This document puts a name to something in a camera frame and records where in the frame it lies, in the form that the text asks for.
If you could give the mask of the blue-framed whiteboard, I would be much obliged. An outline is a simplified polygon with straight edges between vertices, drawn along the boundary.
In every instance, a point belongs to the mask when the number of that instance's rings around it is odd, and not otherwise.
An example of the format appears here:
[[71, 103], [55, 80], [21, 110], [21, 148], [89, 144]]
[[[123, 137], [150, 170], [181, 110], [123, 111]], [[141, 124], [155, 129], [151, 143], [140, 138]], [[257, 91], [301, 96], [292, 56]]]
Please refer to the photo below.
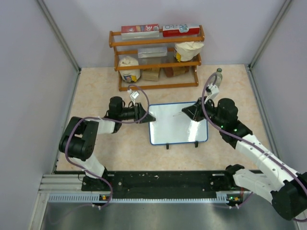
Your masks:
[[209, 139], [208, 123], [192, 121], [181, 109], [194, 102], [159, 103], [149, 107], [149, 113], [156, 118], [149, 123], [149, 140], [152, 145], [184, 144], [206, 142]]

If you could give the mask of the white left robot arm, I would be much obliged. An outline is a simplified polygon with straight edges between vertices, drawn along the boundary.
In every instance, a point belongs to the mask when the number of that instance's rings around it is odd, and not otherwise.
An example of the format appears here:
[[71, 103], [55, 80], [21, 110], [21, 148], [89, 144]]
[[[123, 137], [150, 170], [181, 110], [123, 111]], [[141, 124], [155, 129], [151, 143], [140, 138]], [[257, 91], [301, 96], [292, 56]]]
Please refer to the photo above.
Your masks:
[[110, 99], [108, 110], [103, 118], [72, 117], [59, 141], [59, 151], [65, 154], [68, 162], [85, 171], [92, 178], [98, 190], [107, 188], [107, 170], [94, 155], [96, 137], [101, 134], [115, 134], [125, 121], [150, 123], [156, 118], [146, 111], [141, 103], [130, 102], [126, 107], [119, 96]]

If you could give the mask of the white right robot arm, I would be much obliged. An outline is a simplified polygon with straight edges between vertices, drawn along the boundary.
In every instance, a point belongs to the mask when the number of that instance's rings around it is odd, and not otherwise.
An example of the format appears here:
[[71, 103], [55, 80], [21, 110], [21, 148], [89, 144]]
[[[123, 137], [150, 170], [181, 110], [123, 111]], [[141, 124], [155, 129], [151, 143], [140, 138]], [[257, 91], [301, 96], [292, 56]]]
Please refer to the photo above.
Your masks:
[[299, 221], [298, 215], [307, 209], [307, 174], [287, 166], [265, 148], [238, 119], [238, 108], [233, 100], [223, 98], [214, 104], [211, 99], [206, 103], [198, 99], [182, 112], [196, 122], [207, 120], [226, 143], [249, 157], [265, 175], [261, 177], [238, 164], [228, 166], [228, 175], [224, 177], [228, 189], [246, 188], [267, 200], [283, 219]]

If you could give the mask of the clear glass bottle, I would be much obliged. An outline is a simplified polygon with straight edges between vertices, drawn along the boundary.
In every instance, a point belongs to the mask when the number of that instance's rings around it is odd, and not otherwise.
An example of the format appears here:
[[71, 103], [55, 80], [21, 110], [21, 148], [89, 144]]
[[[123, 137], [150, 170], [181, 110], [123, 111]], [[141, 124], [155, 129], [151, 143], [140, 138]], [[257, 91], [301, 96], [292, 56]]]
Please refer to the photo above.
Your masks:
[[218, 68], [216, 70], [216, 77], [214, 79], [214, 84], [219, 88], [221, 83], [222, 83], [222, 80], [223, 80], [223, 76], [222, 76], [222, 69], [221, 68]]

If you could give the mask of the brown box under shelf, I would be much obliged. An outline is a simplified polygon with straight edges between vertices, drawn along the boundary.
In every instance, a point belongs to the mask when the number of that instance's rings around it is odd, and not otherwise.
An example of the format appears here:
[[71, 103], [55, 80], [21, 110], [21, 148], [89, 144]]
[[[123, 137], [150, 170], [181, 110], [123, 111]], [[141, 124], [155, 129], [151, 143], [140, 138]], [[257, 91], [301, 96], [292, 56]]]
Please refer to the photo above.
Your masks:
[[145, 81], [158, 81], [159, 75], [160, 68], [150, 68], [142, 71], [142, 79]]

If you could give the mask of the brown block under shelf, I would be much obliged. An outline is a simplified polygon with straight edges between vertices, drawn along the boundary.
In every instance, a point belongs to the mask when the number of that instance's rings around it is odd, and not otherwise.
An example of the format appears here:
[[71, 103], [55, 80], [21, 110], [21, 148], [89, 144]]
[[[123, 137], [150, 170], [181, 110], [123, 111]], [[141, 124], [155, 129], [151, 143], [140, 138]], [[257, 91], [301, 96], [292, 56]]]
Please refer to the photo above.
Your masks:
[[189, 66], [167, 67], [167, 68], [164, 68], [164, 72], [165, 72], [165, 74], [168, 78], [176, 77], [176, 76], [183, 75], [183, 74], [189, 72]]

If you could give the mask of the white cloth bag left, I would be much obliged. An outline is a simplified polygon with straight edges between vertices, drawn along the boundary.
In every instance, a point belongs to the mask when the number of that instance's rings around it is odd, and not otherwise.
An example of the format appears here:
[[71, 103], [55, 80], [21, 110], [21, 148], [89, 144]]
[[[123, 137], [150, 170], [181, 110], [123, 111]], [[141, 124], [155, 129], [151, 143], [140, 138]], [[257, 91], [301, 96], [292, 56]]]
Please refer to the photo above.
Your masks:
[[[118, 63], [119, 67], [131, 67], [131, 66], [138, 66], [138, 65], [139, 65], [138, 60], [131, 56], [125, 56]], [[120, 72], [121, 78], [127, 83], [137, 82], [141, 76], [140, 69], [124, 69], [124, 70], [120, 70], [119, 72]]]

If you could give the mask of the white cloth bag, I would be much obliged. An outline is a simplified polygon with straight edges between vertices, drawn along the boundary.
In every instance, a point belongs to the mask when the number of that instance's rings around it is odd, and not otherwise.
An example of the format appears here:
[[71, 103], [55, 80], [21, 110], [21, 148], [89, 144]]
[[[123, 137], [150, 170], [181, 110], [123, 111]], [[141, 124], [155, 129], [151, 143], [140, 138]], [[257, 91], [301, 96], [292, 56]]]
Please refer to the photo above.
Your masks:
[[174, 58], [178, 62], [191, 61], [197, 56], [202, 48], [204, 47], [203, 42], [182, 42], [175, 43]]
[[[119, 67], [131, 67], [131, 66], [138, 66], [138, 65], [139, 65], [138, 60], [131, 56], [125, 56], [118, 63]], [[140, 69], [124, 69], [124, 70], [120, 70], [119, 72], [120, 72], [121, 78], [127, 83], [137, 82], [141, 76]]]

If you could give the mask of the wooden shelf rack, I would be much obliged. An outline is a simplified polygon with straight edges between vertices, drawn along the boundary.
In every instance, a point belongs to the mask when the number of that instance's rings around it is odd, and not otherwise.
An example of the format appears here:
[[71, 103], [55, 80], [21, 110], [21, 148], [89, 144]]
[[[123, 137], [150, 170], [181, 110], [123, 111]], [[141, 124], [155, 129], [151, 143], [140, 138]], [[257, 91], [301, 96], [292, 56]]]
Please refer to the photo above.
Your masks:
[[121, 32], [109, 32], [108, 44], [114, 50], [114, 70], [118, 73], [118, 90], [126, 91], [130, 82], [121, 72], [139, 70], [141, 77], [136, 84], [145, 90], [197, 87], [197, 66], [201, 65], [198, 53], [187, 62], [178, 61], [175, 44], [181, 42], [203, 42], [205, 33], [202, 25], [199, 33], [188, 36], [150, 39], [118, 40]]

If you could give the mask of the white cloth bag right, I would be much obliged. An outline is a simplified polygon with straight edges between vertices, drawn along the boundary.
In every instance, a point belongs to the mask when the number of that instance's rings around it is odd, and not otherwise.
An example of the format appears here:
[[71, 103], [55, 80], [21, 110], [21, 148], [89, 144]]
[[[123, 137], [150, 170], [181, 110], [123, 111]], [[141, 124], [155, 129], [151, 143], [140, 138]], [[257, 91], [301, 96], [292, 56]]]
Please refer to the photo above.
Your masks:
[[191, 61], [197, 56], [202, 48], [204, 47], [203, 42], [182, 42], [175, 43], [174, 58], [178, 62]]

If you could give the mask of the clear plastic box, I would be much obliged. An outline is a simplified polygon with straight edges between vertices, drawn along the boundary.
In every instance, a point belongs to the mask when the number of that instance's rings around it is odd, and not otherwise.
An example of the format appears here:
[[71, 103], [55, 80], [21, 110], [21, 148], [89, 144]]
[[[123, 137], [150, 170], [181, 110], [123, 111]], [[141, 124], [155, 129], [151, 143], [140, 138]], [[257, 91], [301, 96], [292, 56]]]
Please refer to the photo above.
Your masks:
[[148, 47], [148, 48], [139, 48], [138, 49], [138, 58], [156, 58], [156, 57], [165, 57], [167, 56], [167, 47]]

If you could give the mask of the red toothpaste box right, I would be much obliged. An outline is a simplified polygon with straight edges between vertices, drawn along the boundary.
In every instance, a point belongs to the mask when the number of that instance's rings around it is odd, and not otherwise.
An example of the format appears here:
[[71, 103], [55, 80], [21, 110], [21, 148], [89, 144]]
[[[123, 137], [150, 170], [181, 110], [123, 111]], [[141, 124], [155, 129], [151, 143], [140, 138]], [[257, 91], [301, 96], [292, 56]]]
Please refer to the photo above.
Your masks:
[[169, 24], [162, 27], [163, 37], [197, 35], [200, 26], [197, 24]]

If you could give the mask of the red toothpaste box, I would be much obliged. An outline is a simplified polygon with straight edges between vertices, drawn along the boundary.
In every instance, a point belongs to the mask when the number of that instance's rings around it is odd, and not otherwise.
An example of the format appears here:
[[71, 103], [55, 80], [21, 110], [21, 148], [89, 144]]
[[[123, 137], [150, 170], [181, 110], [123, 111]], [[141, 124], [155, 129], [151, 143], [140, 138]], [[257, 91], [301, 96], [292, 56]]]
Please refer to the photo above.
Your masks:
[[197, 35], [200, 26], [197, 24], [169, 24], [162, 27], [163, 37]]
[[159, 24], [127, 25], [121, 27], [123, 40], [159, 38]]

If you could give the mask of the red toothpaste box left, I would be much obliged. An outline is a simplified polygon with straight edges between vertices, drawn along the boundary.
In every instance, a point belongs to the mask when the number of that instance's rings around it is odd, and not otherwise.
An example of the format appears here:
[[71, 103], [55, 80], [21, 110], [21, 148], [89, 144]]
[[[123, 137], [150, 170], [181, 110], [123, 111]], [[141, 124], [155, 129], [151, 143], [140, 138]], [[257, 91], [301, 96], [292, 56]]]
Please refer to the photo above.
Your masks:
[[121, 27], [123, 40], [159, 38], [159, 24], [127, 25]]

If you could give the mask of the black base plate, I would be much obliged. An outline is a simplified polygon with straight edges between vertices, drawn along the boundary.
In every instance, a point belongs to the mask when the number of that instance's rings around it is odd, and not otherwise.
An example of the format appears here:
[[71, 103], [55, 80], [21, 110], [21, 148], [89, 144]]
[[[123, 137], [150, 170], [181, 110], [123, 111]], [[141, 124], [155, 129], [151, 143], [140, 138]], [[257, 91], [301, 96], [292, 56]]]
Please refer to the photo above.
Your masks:
[[220, 191], [241, 191], [224, 170], [108, 171], [104, 178], [108, 184], [85, 176], [82, 191], [108, 192], [113, 189], [113, 198], [117, 199], [215, 198]]

